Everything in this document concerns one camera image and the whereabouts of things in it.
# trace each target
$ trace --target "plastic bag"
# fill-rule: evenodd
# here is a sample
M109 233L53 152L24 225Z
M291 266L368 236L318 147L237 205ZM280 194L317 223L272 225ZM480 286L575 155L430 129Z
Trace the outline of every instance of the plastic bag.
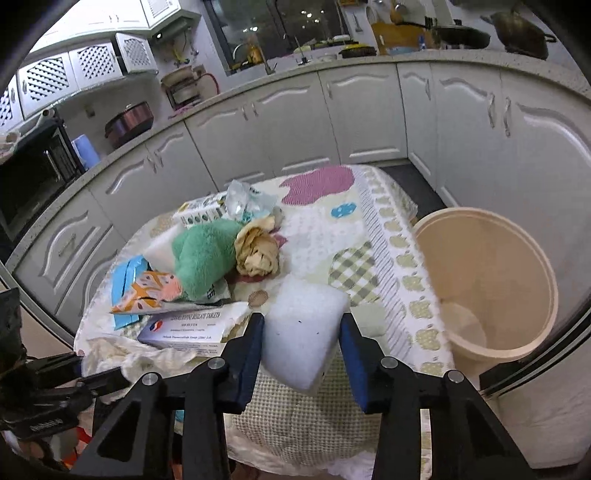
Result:
M226 211L232 220L248 223L266 217L277 203L275 195L260 192L244 181L232 180L226 194Z

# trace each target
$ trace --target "chamois cloth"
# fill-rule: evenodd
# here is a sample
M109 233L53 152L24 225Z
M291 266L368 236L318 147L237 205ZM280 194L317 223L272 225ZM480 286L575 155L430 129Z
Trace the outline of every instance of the chamois cloth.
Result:
M275 228L273 215L248 223L234 242L236 269L241 275L254 277L279 270L279 246L269 232Z

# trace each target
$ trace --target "crumpled white cloth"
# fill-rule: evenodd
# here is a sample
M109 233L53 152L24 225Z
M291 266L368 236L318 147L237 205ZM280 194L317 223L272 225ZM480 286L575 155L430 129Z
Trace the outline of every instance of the crumpled white cloth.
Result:
M92 375L111 368L121 367L123 376L133 385L142 375L156 372L163 378L189 373L207 360L191 351L164 348L162 350L143 345L137 340L122 336L104 336L88 340L90 349L82 360L82 374ZM119 390L101 398L110 403L122 398L131 389Z

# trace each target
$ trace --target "lattice cabinet door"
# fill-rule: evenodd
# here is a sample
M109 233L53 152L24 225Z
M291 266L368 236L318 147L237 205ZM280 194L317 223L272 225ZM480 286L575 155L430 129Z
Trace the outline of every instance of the lattice cabinet door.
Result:
M67 52L21 68L17 78L25 118L79 90Z
M0 132L9 132L12 127L22 122L21 104L18 101L17 76L10 80L0 99Z
M123 76L111 42L72 50L70 61L80 88L91 87Z
M115 38L128 72L158 70L148 40L126 33L116 33Z

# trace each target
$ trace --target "blue packet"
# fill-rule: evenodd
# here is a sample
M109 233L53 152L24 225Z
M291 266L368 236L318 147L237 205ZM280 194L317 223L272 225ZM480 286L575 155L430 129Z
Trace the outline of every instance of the blue packet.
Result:
M149 268L148 261L142 255L130 258L127 262L117 266L113 272L113 285L111 287L111 302L113 305L119 303L136 277ZM117 314L113 315L113 317L115 318L115 330L139 322L139 315L137 314Z

